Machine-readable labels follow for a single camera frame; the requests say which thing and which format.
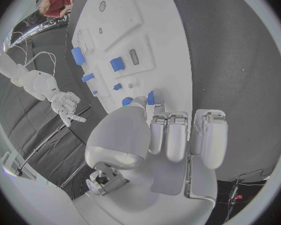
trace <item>humanoid robot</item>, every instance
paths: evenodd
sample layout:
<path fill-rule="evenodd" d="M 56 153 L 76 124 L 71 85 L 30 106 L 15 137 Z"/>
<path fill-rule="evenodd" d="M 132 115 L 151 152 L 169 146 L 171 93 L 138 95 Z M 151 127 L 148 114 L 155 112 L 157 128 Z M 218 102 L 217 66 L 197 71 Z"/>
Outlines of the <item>humanoid robot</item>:
<path fill-rule="evenodd" d="M 80 99 L 58 89 L 55 78 L 16 64 L 0 54 L 0 73 L 52 109 L 69 127 Z M 147 124 L 150 100 L 154 115 Z M 92 131 L 85 161 L 95 171 L 86 184 L 89 192 L 73 201 L 80 214 L 94 224 L 204 224 L 217 199 L 215 169 L 225 156 L 226 115 L 199 109 L 188 139 L 188 114 L 166 111 L 163 93 L 127 98 Z M 98 216 L 97 208 L 106 216 Z"/>

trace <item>man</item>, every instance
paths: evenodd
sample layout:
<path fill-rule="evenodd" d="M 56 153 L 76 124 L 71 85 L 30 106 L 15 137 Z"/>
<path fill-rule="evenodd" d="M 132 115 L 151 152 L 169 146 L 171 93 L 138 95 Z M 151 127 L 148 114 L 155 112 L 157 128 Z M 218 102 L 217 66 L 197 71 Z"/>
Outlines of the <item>man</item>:
<path fill-rule="evenodd" d="M 61 18 L 73 7 L 75 0 L 43 0 L 38 9 L 27 17 L 24 22 L 27 26 L 37 24 L 44 16 Z"/>

